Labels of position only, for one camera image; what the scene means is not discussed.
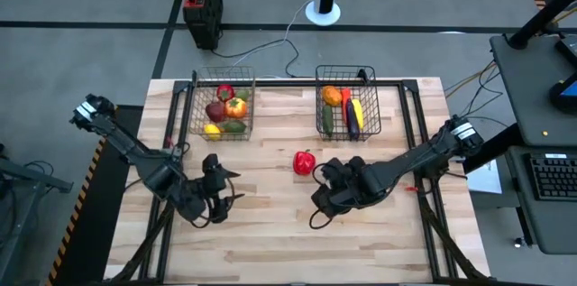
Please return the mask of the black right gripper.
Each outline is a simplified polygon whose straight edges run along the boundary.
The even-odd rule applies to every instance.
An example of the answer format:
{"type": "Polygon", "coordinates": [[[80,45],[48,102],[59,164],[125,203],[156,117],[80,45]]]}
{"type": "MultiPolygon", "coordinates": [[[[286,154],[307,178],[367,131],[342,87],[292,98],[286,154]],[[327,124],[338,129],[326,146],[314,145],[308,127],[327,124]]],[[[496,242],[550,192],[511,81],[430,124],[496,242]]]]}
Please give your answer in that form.
{"type": "Polygon", "coordinates": [[[347,163],[332,158],[319,163],[312,171],[313,180],[319,185],[311,196],[317,211],[327,218],[362,209],[375,204],[375,193],[369,189],[369,172],[372,164],[354,156],[347,163]]]}

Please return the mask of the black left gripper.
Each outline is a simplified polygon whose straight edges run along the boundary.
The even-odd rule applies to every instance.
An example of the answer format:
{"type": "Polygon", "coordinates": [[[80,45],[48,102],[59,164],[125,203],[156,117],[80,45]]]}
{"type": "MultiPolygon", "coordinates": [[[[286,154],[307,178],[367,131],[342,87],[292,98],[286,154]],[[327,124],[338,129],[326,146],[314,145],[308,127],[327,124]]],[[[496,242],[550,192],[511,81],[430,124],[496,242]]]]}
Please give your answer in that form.
{"type": "Polygon", "coordinates": [[[244,194],[232,194],[221,198],[219,192],[226,188],[227,179],[240,177],[240,174],[224,168],[215,153],[208,154],[202,161],[202,172],[203,177],[190,181],[192,189],[208,208],[208,214],[200,217],[205,220],[205,225],[221,223],[228,217],[228,209],[231,209],[234,202],[244,194]]]}

